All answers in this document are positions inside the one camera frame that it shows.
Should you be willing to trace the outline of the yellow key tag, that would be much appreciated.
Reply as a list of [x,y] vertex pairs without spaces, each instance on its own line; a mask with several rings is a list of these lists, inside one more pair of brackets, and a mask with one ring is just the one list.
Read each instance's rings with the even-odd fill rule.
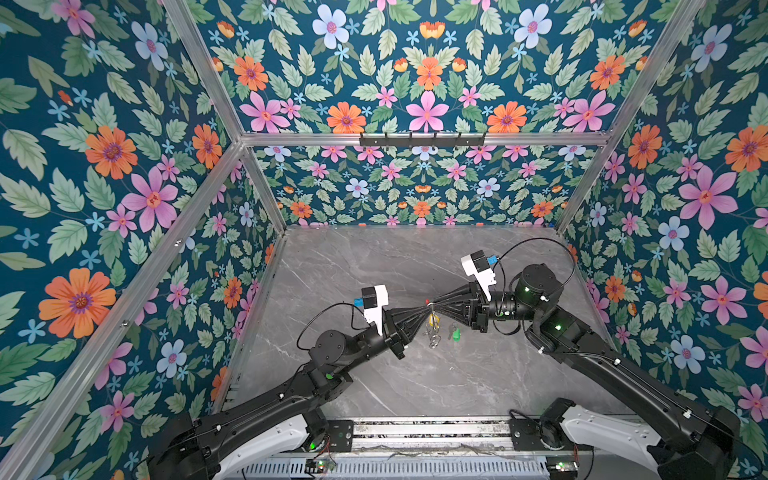
[[429,331],[432,333],[437,333],[440,330],[440,322],[440,317],[435,313],[431,313],[427,318],[427,326]]

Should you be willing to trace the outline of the silver metal keyring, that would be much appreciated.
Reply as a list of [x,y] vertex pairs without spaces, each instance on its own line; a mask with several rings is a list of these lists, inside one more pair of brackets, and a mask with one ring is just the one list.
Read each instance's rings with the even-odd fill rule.
[[[433,305],[431,305],[431,306],[432,306],[432,308],[433,308],[433,311],[432,311],[432,313],[435,313],[435,314],[437,314],[437,312],[436,312],[436,310],[435,310],[434,306],[433,306]],[[426,321],[425,321],[425,325],[426,325],[425,334],[426,334],[426,335],[427,335],[427,337],[428,337],[429,348],[430,348],[430,349],[436,349],[436,348],[437,348],[437,346],[439,345],[440,341],[441,341],[440,330],[439,330],[437,333],[432,333],[432,332],[430,332],[430,331],[429,331],[429,328],[428,328],[428,326],[427,326],[427,318],[428,318],[428,316],[426,317]]]

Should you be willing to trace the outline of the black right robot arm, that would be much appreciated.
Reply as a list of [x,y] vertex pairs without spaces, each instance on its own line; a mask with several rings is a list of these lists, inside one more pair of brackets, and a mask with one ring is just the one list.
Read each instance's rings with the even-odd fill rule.
[[724,407],[677,394],[614,351],[589,324],[558,304],[563,285],[544,264],[526,266],[504,291],[491,269],[437,299],[432,308],[474,330],[516,321],[541,354],[581,373],[628,407],[636,423],[599,415],[558,398],[541,414],[550,449],[588,445],[640,464],[662,479],[725,479],[737,459],[740,421]]

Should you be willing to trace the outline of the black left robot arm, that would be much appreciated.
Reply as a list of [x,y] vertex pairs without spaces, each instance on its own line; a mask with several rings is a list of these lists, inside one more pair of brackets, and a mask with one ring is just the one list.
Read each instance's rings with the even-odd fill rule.
[[351,370],[384,352],[403,358],[432,312],[397,308],[356,335],[327,330],[283,383],[217,414],[178,417],[149,450],[150,478],[224,479],[278,453],[313,450],[329,430],[321,408],[352,384]]

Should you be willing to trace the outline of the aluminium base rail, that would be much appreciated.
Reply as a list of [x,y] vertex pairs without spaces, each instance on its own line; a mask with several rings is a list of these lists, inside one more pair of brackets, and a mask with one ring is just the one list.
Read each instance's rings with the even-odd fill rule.
[[[357,417],[352,451],[364,449],[438,450],[468,449],[514,451],[507,425],[509,416],[467,417]],[[637,419],[602,415],[579,406],[565,413],[565,433],[587,444],[639,462],[661,437]]]

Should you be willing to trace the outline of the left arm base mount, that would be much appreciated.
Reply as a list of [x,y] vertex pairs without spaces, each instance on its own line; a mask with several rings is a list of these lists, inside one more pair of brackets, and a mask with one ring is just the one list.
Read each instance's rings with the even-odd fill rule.
[[308,437],[300,449],[308,453],[348,453],[352,451],[355,433],[353,420],[318,420],[307,427]]

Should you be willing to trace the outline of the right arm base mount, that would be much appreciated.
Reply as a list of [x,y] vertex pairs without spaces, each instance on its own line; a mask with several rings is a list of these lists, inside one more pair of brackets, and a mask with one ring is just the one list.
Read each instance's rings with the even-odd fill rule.
[[532,416],[518,409],[508,410],[509,438],[514,451],[593,451],[594,447],[575,443],[566,433],[562,423],[565,413],[577,404],[562,397],[556,398],[540,416]]

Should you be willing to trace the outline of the black wall hook rail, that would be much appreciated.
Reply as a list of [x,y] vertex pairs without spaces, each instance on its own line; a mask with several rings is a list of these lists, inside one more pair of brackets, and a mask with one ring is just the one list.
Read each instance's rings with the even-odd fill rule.
[[380,133],[361,134],[358,144],[361,147],[395,147],[398,149],[412,147],[476,147],[483,146],[486,141],[485,134],[464,133]]

